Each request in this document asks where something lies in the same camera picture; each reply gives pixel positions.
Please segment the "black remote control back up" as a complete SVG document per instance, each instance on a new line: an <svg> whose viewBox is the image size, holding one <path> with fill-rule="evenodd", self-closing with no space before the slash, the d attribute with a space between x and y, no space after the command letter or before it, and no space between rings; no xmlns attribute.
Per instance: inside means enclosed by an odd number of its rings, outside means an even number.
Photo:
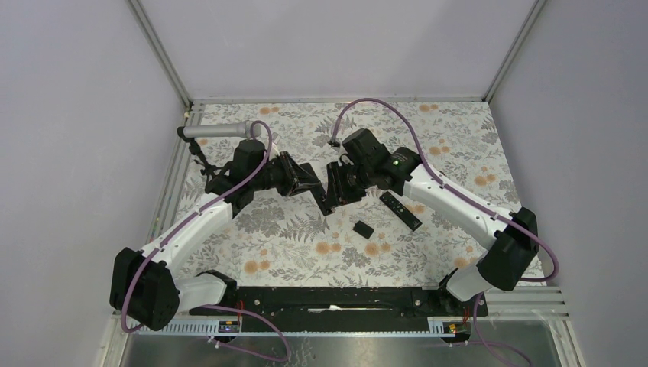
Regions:
<svg viewBox="0 0 648 367"><path fill-rule="evenodd" d="M326 204L326 191L321 184L316 187L311 187L309 191L312 194L313 199L315 200L320 212L324 216L328 216L335 212L332 207Z"/></svg>

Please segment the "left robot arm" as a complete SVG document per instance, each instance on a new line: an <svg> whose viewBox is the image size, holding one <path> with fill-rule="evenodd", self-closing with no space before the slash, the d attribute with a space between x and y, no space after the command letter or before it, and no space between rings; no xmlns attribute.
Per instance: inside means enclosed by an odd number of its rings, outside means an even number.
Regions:
<svg viewBox="0 0 648 367"><path fill-rule="evenodd" d="M217 271L182 278L180 271L208 237L265 190L284 197L311 193L320 210L329 213L325 189L310 164L298 164L287 152L266 149L259 141L241 141L191 211L141 249L124 248L116 255L110 306L155 331L177 313L204 305L220 314L233 311L237 294L232 279Z"/></svg>

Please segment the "black battery cover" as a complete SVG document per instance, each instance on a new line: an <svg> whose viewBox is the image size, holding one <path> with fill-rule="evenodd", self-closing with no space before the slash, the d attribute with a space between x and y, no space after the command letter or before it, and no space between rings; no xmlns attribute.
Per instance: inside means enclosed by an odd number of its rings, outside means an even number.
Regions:
<svg viewBox="0 0 648 367"><path fill-rule="evenodd" d="M365 239L370 239L370 237L374 233L374 229L367 223L362 221L357 221L356 224L354 224L352 230Z"/></svg>

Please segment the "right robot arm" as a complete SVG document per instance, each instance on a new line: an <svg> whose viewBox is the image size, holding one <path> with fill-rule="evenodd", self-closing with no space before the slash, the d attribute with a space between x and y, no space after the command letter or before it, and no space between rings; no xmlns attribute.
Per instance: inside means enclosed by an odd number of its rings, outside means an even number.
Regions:
<svg viewBox="0 0 648 367"><path fill-rule="evenodd" d="M405 147L389 151L366 128L329 143L339 155L326 166L329 207L358 202L369 187L390 190L435 210L485 250L440 283L442 311L456 315L475 295L492 288L511 291L522 280L539 251L530 238L536 225L532 212L522 208L512 213L488 203L427 167L419 153Z"/></svg>

